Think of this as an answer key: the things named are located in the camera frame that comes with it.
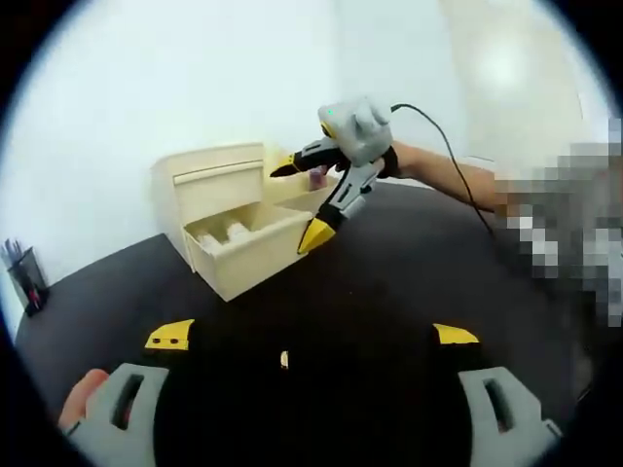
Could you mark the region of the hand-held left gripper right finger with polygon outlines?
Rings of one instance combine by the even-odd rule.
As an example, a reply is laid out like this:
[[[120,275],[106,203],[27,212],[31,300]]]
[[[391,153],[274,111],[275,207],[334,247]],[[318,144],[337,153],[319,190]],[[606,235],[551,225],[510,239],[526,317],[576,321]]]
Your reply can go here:
[[[562,437],[537,397],[494,365],[479,339],[431,326],[431,460],[436,466],[532,466]]]

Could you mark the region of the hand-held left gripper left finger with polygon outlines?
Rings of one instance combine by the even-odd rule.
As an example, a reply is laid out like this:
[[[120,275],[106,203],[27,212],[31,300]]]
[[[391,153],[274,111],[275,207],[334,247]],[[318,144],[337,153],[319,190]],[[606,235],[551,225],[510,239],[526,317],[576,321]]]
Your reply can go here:
[[[146,363],[126,362],[86,399],[65,436],[92,466],[188,466],[196,440],[183,393],[196,321],[169,322],[148,336]]]

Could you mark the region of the person's left hand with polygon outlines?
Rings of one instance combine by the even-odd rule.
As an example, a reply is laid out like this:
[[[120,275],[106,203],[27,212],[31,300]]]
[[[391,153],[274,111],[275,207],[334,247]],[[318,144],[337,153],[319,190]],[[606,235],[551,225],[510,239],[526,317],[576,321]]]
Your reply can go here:
[[[79,419],[86,415],[87,401],[108,378],[109,374],[105,371],[91,369],[72,387],[58,418],[57,425],[60,430],[69,430]]]

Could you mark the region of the person's right hand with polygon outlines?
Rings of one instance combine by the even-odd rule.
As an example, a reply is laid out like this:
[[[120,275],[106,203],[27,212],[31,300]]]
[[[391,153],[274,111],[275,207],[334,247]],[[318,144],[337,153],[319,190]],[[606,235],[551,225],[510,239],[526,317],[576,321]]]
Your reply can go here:
[[[392,145],[390,145],[381,155],[381,161],[384,163],[383,169],[379,171],[377,177],[379,179],[400,178],[401,170],[399,167],[398,155]]]

